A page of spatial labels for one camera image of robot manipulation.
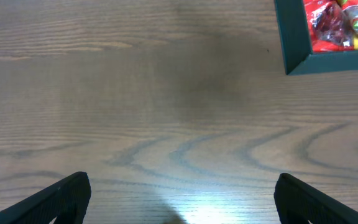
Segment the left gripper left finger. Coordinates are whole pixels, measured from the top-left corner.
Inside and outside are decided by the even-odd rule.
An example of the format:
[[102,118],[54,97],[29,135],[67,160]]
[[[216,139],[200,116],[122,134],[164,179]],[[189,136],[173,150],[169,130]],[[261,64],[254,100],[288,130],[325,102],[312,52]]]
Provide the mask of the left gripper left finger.
[[90,198],[87,173],[75,172],[0,211],[0,224],[82,224]]

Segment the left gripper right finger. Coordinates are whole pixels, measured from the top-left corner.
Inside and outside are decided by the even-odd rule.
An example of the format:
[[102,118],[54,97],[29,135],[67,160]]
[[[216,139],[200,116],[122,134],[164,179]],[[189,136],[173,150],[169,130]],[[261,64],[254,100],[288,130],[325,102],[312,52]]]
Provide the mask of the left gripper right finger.
[[358,224],[358,212],[288,174],[280,174],[274,200],[282,224]]

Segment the red Hacks candy bag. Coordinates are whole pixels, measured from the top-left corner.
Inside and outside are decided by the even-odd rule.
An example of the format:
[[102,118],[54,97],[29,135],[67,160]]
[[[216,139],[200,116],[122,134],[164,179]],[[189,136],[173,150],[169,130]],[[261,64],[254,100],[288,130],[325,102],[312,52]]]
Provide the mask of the red Hacks candy bag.
[[353,31],[337,1],[304,0],[314,53],[354,50]]

